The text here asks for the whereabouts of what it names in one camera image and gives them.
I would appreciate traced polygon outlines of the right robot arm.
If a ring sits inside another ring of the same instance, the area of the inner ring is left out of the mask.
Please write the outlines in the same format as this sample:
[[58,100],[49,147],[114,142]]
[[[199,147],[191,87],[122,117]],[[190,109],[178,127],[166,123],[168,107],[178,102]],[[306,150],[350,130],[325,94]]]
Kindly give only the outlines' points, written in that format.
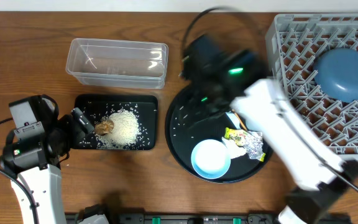
[[181,53],[181,74],[191,88],[186,120],[195,124],[233,110],[252,121],[296,183],[277,221],[318,223],[358,177],[358,162],[341,159],[317,138],[256,53],[227,54],[208,35],[183,40]]

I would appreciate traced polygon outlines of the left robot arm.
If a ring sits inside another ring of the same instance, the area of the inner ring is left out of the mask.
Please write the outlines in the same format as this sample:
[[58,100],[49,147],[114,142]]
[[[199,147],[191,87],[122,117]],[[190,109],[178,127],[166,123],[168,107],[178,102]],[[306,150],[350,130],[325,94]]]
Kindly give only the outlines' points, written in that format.
[[12,102],[9,109],[16,127],[6,137],[0,165],[12,177],[23,222],[66,223],[60,163],[94,125],[79,108],[60,117],[47,95]]

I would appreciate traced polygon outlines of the brown dried food piece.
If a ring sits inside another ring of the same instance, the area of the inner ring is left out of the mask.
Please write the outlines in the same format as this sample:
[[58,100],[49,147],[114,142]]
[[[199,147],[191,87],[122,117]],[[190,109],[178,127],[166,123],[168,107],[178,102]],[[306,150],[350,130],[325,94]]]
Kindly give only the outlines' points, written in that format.
[[95,125],[94,131],[97,135],[104,136],[109,134],[114,129],[114,122],[110,119],[106,119]]

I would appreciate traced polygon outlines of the dark blue plate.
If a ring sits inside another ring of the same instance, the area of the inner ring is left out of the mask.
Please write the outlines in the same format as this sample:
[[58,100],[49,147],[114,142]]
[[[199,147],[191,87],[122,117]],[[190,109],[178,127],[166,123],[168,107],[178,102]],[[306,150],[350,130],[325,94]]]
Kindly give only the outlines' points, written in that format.
[[318,57],[313,69],[316,84],[331,98],[345,103],[358,101],[358,52],[338,48]]

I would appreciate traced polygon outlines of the pile of white rice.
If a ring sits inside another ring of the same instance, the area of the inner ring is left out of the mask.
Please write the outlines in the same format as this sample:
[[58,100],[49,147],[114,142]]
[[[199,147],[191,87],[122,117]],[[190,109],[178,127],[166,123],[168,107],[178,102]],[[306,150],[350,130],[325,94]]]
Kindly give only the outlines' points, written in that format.
[[104,136],[95,131],[76,144],[78,149],[151,150],[155,146],[157,105],[148,102],[91,102],[82,107],[96,124],[110,119],[114,129]]

